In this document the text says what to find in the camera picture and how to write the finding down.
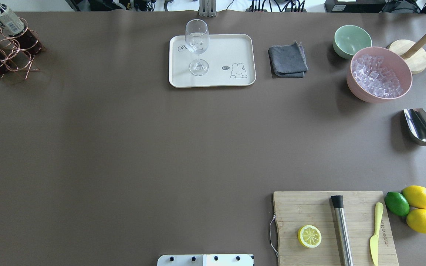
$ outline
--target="metal ice scoop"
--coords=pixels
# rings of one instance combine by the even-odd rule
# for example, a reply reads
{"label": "metal ice scoop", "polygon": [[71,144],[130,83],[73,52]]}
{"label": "metal ice scoop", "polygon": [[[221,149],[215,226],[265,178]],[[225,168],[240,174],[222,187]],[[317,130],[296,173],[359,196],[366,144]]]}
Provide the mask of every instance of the metal ice scoop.
{"label": "metal ice scoop", "polygon": [[420,146],[426,146],[426,112],[424,109],[404,109],[404,115],[414,141]]}

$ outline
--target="gray cloth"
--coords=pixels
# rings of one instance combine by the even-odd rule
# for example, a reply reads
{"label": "gray cloth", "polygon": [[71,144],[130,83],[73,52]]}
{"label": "gray cloth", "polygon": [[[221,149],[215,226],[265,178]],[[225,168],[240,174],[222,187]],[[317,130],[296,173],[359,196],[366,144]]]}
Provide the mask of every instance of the gray cloth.
{"label": "gray cloth", "polygon": [[282,78],[303,78],[308,71],[303,47],[296,41],[292,45],[269,48],[274,73]]}

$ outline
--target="lime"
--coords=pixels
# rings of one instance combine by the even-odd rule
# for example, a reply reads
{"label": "lime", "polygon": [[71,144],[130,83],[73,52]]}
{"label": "lime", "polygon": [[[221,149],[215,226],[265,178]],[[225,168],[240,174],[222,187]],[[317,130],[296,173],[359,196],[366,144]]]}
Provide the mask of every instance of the lime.
{"label": "lime", "polygon": [[407,215],[407,224],[413,230],[426,234],[426,209],[413,209]]}
{"label": "lime", "polygon": [[299,229],[298,239],[303,246],[316,248],[321,243],[321,233],[315,226],[307,224]]}
{"label": "lime", "polygon": [[409,213],[410,206],[407,200],[399,192],[387,192],[384,198],[387,208],[393,214],[406,216]]}
{"label": "lime", "polygon": [[412,207],[426,209],[426,187],[411,185],[402,189],[402,195]]}

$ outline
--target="yellow knife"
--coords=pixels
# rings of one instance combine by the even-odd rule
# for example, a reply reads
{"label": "yellow knife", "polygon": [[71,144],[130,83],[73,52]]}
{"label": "yellow knife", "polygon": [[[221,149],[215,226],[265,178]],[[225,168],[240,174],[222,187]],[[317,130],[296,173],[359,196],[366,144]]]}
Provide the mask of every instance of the yellow knife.
{"label": "yellow knife", "polygon": [[377,246],[379,245],[379,228],[381,227],[383,211],[384,206],[382,205],[382,203],[376,203],[376,210],[374,213],[374,235],[371,237],[371,239],[369,239],[372,262],[375,266],[379,266],[379,259],[377,258]]}

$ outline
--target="wooden cutting board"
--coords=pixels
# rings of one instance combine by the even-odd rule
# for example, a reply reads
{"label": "wooden cutting board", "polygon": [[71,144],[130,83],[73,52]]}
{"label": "wooden cutting board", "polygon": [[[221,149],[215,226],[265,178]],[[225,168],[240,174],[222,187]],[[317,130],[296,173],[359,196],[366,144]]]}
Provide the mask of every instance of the wooden cutting board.
{"label": "wooden cutting board", "polygon": [[[384,204],[382,191],[274,192],[279,266],[341,266],[338,228],[330,197],[343,195],[346,225],[355,266],[373,266],[369,239],[374,234],[374,208]],[[302,246],[298,230],[316,226],[321,244],[313,249]],[[379,266],[398,266],[389,216],[384,204],[379,236]]]}

